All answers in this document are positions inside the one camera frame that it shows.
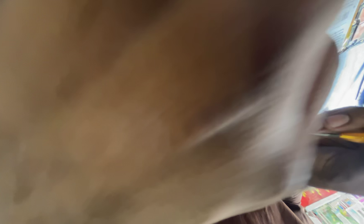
brown fabric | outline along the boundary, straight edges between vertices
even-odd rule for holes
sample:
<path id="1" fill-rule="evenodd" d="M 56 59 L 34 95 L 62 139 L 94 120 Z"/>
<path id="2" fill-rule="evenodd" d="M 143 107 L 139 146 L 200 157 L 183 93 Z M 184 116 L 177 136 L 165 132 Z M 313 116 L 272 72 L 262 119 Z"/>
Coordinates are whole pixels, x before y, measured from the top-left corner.
<path id="1" fill-rule="evenodd" d="M 234 216 L 217 224 L 313 224 L 313 222 L 305 214 L 298 196 L 295 195 L 263 209 Z"/>

hand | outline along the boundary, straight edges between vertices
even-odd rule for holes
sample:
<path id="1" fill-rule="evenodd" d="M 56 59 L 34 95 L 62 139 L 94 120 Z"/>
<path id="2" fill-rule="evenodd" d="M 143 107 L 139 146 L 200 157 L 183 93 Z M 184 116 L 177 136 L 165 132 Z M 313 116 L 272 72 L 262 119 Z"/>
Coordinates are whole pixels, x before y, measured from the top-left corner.
<path id="1" fill-rule="evenodd" d="M 329 111 L 322 132 L 364 132 L 364 108 Z M 311 186 L 364 195 L 364 144 L 324 138 L 319 142 Z"/>

fingernail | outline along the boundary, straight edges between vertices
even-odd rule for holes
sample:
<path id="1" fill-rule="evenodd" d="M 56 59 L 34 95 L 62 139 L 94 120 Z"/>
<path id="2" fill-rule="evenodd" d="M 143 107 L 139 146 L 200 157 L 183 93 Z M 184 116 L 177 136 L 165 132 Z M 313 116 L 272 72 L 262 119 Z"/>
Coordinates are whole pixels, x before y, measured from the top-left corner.
<path id="1" fill-rule="evenodd" d="M 349 116 L 344 114 L 333 115 L 326 118 L 325 122 L 331 128 L 338 128 L 349 122 Z"/>

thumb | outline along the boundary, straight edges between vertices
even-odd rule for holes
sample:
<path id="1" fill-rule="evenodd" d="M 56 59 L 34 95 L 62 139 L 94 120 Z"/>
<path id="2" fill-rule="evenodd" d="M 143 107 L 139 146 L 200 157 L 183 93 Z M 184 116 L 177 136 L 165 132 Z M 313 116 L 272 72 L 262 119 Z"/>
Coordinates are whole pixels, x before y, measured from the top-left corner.
<path id="1" fill-rule="evenodd" d="M 326 112 L 322 131 L 355 131 L 364 129 L 364 107 L 347 107 Z"/>

yellow pencil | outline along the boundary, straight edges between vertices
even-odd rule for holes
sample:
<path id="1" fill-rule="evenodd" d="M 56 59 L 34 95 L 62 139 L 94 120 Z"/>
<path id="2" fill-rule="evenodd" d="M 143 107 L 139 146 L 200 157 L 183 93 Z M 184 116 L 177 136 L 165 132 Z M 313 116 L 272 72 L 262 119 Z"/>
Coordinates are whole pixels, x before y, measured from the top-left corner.
<path id="1" fill-rule="evenodd" d="M 341 133 L 341 134 L 314 134 L 328 138 L 342 138 L 347 141 L 364 143 L 364 133 Z"/>

